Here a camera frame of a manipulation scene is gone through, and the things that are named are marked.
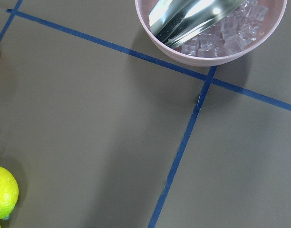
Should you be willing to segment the clear ice cubes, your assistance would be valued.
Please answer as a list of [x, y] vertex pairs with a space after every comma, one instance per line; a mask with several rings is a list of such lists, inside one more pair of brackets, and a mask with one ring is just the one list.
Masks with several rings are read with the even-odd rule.
[[258, 38], [268, 11], [257, 0], [244, 0], [229, 16], [181, 45], [181, 53], [217, 58], [242, 52]]

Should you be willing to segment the metal scoop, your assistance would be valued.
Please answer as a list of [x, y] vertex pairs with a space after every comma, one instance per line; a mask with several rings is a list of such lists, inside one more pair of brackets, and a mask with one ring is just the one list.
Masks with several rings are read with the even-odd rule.
[[241, 0], [159, 0], [149, 13], [153, 36], [177, 48], [229, 16]]

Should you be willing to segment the pink bowl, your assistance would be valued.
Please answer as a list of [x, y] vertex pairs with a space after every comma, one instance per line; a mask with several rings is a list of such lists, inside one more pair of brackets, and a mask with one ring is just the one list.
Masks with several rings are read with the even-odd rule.
[[138, 18], [143, 29], [153, 42], [153, 44], [165, 55], [171, 59], [189, 66], [196, 67], [212, 67], [231, 62], [238, 59], [245, 54], [256, 49], [259, 45], [266, 41], [266, 39], [275, 31], [279, 25], [286, 6], [286, 0], [259, 0], [258, 7], [266, 7], [265, 18], [262, 22], [255, 21], [254, 25], [258, 27], [257, 38], [245, 47], [235, 46], [230, 55], [227, 54], [224, 47], [215, 47], [210, 49], [209, 43], [201, 43], [200, 40], [192, 40], [175, 49], [171, 49], [158, 41], [149, 30], [150, 8], [157, 3], [156, 0], [136, 0], [135, 7]]

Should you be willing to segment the lower yellow lemon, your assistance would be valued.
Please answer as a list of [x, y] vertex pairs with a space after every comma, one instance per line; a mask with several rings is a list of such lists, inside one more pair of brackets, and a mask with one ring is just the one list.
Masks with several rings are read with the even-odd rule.
[[0, 219], [7, 219], [19, 197], [19, 187], [14, 176], [0, 166]]

